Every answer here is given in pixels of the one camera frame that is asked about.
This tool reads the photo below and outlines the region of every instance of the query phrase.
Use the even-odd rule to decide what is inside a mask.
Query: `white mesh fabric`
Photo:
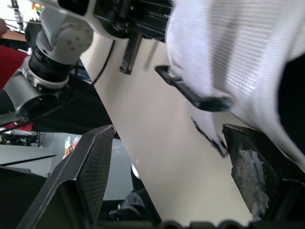
[[[304,155],[280,124],[277,91],[285,64],[305,53],[304,18],[303,0],[177,0],[166,36],[174,74],[200,96],[231,97],[230,112],[303,169]],[[211,114],[194,110],[216,139]]]

